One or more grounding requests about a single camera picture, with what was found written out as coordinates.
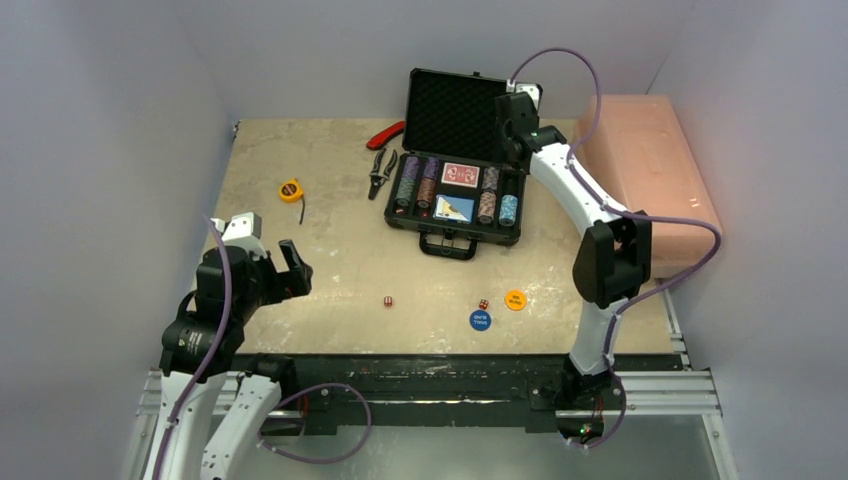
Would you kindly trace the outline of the black poker set case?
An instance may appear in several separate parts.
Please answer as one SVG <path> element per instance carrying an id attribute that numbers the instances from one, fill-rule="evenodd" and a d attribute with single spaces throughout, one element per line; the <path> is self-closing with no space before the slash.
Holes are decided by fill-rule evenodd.
<path id="1" fill-rule="evenodd" d="M 392 228 L 416 232 L 423 253 L 470 260 L 481 243 L 505 247 L 518 243 L 527 175 L 500 161 L 495 150 L 495 99 L 505 94 L 506 81 L 483 77 L 479 73 L 458 74 L 423 68 L 411 71 L 403 152 L 398 158 L 398 173 L 391 182 L 384 220 Z M 395 204 L 395 194 L 407 156 L 418 157 L 420 169 L 411 203 L 401 208 Z M 416 196 L 429 157 L 437 158 L 440 167 L 433 202 L 429 209 L 421 209 L 416 205 Z M 442 184 L 440 177 L 445 162 L 479 167 L 478 187 Z M 493 222 L 482 225 L 478 222 L 478 205 L 487 167 L 497 168 L 500 174 Z M 475 201 L 473 221 L 462 224 L 434 219 L 432 213 L 439 194 L 472 198 Z M 516 223 L 511 227 L 498 223 L 501 197 L 506 194 L 515 195 L 519 201 Z"/>

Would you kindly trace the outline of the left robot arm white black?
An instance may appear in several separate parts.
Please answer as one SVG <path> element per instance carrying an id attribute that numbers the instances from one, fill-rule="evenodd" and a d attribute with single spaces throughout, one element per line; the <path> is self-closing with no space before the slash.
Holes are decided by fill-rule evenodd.
<path id="1" fill-rule="evenodd" d="M 306 296 L 313 269 L 290 239 L 279 248 L 288 267 L 270 256 L 228 245 L 204 253 L 196 287 L 181 301 L 162 335 L 160 414 L 144 476 L 147 479 L 222 479 L 233 471 L 271 408 L 284 409 L 298 395 L 294 361 L 257 354 L 251 358 L 231 407 L 210 430 L 219 394 L 245 339 L 244 327 L 261 307 Z"/>

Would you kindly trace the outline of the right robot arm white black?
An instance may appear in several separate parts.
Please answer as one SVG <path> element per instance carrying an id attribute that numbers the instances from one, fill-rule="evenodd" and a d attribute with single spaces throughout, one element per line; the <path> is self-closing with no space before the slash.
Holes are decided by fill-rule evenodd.
<path id="1" fill-rule="evenodd" d="M 557 128 L 540 126 L 528 93 L 499 96 L 495 109 L 496 137 L 508 164 L 544 186 L 581 235 L 572 279 L 583 303 L 556 399 L 584 407 L 611 383 L 622 309 L 650 277 L 652 226 L 629 218 Z"/>

